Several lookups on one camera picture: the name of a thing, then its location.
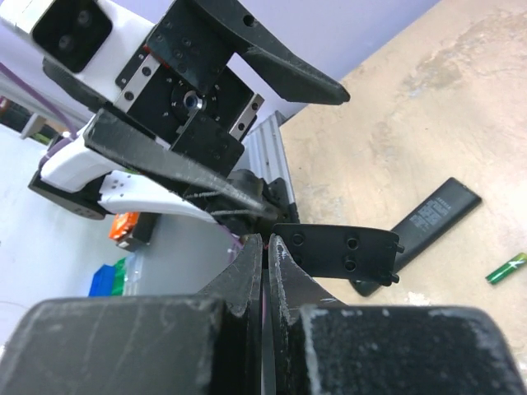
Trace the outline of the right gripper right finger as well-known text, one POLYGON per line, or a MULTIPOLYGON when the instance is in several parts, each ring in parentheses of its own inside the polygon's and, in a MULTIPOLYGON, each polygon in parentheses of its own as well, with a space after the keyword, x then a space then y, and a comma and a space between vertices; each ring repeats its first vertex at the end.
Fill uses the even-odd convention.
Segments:
POLYGON ((278 235, 269 240, 268 273, 276 393, 321 394, 313 322, 346 305, 295 262, 278 235))

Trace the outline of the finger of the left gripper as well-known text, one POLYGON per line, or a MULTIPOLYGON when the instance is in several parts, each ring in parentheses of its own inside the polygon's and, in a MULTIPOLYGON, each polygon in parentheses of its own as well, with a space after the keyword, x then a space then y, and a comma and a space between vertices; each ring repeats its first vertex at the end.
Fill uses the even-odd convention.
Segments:
POLYGON ((238 1, 194 1, 227 45, 284 100, 343 104, 348 91, 333 78, 297 57, 238 1))
POLYGON ((123 167, 165 181, 193 185, 224 196, 250 215, 276 220, 277 209, 233 186, 225 177, 199 163, 168 151, 109 111, 100 110, 83 133, 85 146, 123 167))

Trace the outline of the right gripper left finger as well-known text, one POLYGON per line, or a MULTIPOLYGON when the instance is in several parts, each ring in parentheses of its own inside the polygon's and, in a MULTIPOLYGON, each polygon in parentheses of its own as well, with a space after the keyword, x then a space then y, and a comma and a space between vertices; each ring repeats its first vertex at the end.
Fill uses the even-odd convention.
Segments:
POLYGON ((211 394, 260 394, 263 241, 250 235, 234 261, 198 295, 222 302, 212 354, 211 394))

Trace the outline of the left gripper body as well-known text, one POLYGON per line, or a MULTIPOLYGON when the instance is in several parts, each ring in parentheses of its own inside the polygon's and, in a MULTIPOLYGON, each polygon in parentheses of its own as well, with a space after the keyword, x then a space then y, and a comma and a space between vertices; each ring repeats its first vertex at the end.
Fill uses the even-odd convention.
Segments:
POLYGON ((115 105, 170 150, 228 175, 264 102, 227 66, 233 53, 194 9, 172 7, 115 78, 115 105))

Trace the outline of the black battery cover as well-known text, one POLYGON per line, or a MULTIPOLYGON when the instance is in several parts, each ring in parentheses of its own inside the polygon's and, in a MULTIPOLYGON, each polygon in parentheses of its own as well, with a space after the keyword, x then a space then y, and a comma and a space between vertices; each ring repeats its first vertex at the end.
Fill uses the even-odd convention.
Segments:
POLYGON ((395 259, 404 252, 399 236, 388 230, 312 224, 276 224, 293 261, 312 277, 391 286, 399 281, 395 259))

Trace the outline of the black remote control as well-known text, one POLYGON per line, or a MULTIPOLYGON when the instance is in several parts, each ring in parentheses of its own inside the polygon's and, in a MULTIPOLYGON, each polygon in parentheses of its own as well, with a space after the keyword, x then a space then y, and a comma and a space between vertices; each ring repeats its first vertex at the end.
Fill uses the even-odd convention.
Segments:
POLYGON ((392 229, 404 247, 402 253, 396 254, 394 273, 409 265, 482 201, 477 193, 458 179, 448 178, 392 229))

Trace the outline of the green battery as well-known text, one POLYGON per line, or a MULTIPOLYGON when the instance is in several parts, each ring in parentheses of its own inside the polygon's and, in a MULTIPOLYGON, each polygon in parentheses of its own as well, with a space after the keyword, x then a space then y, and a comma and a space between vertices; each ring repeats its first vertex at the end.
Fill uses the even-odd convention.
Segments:
POLYGON ((518 253, 486 276, 487 283, 496 285, 526 265, 526 253, 518 253))

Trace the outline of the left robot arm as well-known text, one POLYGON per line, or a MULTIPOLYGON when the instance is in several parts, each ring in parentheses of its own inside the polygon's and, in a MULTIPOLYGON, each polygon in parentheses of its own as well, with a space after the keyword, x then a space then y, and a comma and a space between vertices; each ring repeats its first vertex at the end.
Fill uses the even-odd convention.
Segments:
POLYGON ((174 1, 157 23, 111 1, 31 1, 18 23, 48 77, 93 112, 31 187, 88 218, 183 215, 237 235, 287 219, 265 181, 236 168, 263 100, 233 55, 289 102, 350 99, 237 1, 174 1))

